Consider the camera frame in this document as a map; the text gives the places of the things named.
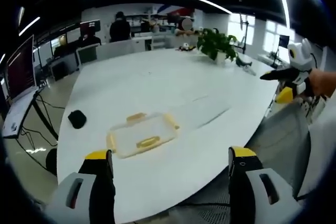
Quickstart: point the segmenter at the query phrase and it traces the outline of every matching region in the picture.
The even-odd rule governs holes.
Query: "floor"
[[[49,81],[48,86],[42,91],[43,99],[53,106],[65,107],[70,97],[72,87],[75,84],[79,72],[75,72],[57,82]],[[41,110],[45,113],[44,107],[39,102]],[[62,119],[63,109],[53,108],[46,105],[48,109],[51,122],[56,130],[59,132],[60,123]],[[278,111],[284,108],[283,105],[273,104],[267,117],[271,117]],[[33,108],[28,112],[27,118],[24,122],[24,127],[31,130],[40,131],[42,135],[52,144],[57,142],[44,127],[41,120],[37,116]],[[43,166],[45,166],[45,159],[47,153],[54,147],[50,146],[38,133],[31,133],[35,144],[35,150],[31,146],[26,135],[20,136],[18,141],[21,143],[25,151],[18,145],[15,140],[5,140],[8,150],[8,158],[16,172],[22,186],[34,198],[47,204],[50,202],[53,191],[57,187],[57,178],[51,173],[45,171],[38,164],[36,164],[27,153],[37,159]],[[138,221],[137,223],[174,223],[166,213],[158,215],[148,220]]]

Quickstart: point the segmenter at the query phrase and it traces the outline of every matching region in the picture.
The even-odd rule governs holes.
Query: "computer screen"
[[[34,36],[27,39],[7,61],[6,79],[12,99],[36,85],[33,67]]]
[[[84,36],[85,34],[89,33],[90,27],[94,27],[95,32],[100,31],[100,20],[91,20],[80,23],[80,35]]]

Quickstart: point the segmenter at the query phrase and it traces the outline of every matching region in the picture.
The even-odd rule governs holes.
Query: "white table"
[[[259,79],[271,68],[243,56],[248,59],[253,61],[256,76],[235,63],[221,68],[196,52],[174,49],[85,66],[61,122],[58,182],[77,172],[87,154],[106,148],[107,131],[125,122],[127,116],[164,112],[207,94],[221,93],[230,109],[206,126],[145,153],[112,158],[116,223],[155,215],[193,195],[228,165],[230,146],[244,146],[249,141],[273,99],[277,81]],[[67,119],[73,110],[87,116],[82,129],[74,129]]]

